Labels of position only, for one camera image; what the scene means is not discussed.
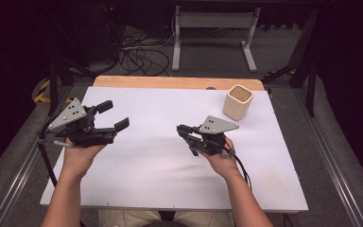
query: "person's right hand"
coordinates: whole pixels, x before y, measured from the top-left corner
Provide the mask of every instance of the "person's right hand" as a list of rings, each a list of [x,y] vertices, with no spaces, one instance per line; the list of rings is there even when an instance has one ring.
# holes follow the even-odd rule
[[[92,146],[88,148],[73,147],[64,151],[63,167],[60,176],[71,180],[81,180],[93,164],[96,155],[106,147],[106,145]]]
[[[226,137],[226,144],[225,147],[227,148],[230,146],[230,149],[234,149],[233,141]],[[214,171],[223,177],[225,180],[230,179],[233,176],[242,177],[240,171],[237,168],[237,163],[234,157],[228,158],[221,158],[218,154],[210,156],[209,154],[198,150],[199,153],[204,156]]]

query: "metal rail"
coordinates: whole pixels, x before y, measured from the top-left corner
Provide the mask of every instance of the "metal rail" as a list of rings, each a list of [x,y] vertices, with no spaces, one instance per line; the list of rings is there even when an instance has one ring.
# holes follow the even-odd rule
[[[70,94],[71,87],[63,87],[60,92],[59,103],[64,103],[68,95]],[[57,107],[54,111],[54,114],[58,113],[61,106]],[[37,139],[34,141],[34,144],[28,153],[25,161],[20,167],[19,171],[16,173],[13,178],[13,182],[10,185],[9,191],[6,194],[0,205],[0,226],[5,226],[11,210],[17,202],[20,194],[23,191],[23,188],[26,185],[29,175],[35,164],[37,163],[38,158],[41,156],[41,153],[38,150]]]
[[[320,148],[320,156],[329,171],[332,181],[336,187],[336,190],[346,208],[347,214],[352,221],[353,226],[363,226],[363,215],[354,199],[353,193],[347,184],[346,178],[340,171],[340,168],[335,161],[332,151],[330,150],[325,138],[323,137],[320,126],[315,117],[311,117],[308,113],[305,105],[305,97],[300,89],[293,89],[294,97],[300,103],[303,114],[306,117],[308,124],[310,125]]]

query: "paper cup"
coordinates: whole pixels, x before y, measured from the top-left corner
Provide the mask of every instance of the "paper cup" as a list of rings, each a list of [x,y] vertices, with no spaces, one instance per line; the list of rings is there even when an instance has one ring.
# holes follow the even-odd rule
[[[246,114],[254,93],[240,84],[236,84],[226,95],[223,113],[238,121]]]

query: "white table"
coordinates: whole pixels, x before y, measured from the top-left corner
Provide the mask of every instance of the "white table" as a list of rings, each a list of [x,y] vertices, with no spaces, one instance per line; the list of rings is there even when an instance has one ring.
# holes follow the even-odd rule
[[[222,113],[227,91],[90,87],[83,105],[112,100],[114,107],[95,116],[97,128],[129,117],[95,158],[81,185],[81,205],[112,209],[230,210],[226,184],[202,156],[195,157],[176,126],[198,126]],[[267,92],[256,91],[238,130],[226,132],[251,177],[255,198],[266,212],[308,210]],[[62,154],[55,166],[59,176]],[[49,183],[41,204],[53,193]]]

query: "wooden table edge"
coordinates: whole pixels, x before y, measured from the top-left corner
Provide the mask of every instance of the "wooden table edge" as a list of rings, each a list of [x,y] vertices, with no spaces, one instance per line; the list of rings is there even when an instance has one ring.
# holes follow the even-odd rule
[[[167,89],[207,89],[230,90],[240,84],[252,91],[264,91],[259,79],[213,79],[213,78],[170,78],[135,76],[99,76],[94,87],[117,88],[167,88]]]

